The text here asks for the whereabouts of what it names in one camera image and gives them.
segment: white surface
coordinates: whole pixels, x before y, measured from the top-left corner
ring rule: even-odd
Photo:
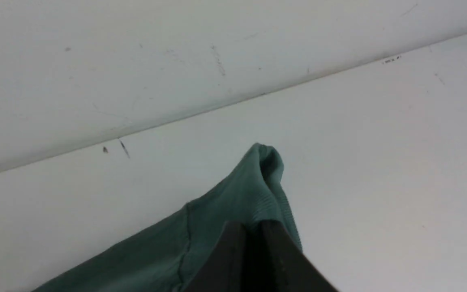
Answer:
[[[467,0],[0,0],[0,171],[463,33]]]
[[[467,35],[0,173],[0,290],[178,210],[256,142],[341,292],[467,291]],[[103,153],[105,146],[109,153]]]

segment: green fabric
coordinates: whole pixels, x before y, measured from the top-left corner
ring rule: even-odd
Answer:
[[[206,262],[226,221],[255,231],[261,220],[279,220],[302,249],[280,187],[283,168],[274,148],[255,144],[207,194],[33,292],[183,290]]]

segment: white panel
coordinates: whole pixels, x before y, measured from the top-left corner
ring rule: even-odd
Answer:
[[[467,33],[467,0],[0,0],[0,171]]]
[[[124,137],[128,155],[111,140],[0,173],[0,290],[178,210],[256,141],[342,292],[467,291],[467,35]]]

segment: dirt mark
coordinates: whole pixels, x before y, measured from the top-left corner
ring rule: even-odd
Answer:
[[[221,73],[223,77],[226,76],[226,71],[225,71],[225,68],[223,67],[223,63],[221,62],[221,56],[219,55],[219,52],[217,51],[217,47],[215,45],[212,45],[210,48],[212,49],[212,55],[215,58],[215,63],[217,64],[219,73]]]

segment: fabric fold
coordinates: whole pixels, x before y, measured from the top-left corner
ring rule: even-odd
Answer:
[[[202,197],[33,292],[183,290],[206,262],[227,221],[241,222],[254,232],[261,220],[278,220],[302,249],[280,186],[283,168],[273,147],[254,144],[230,175]]]

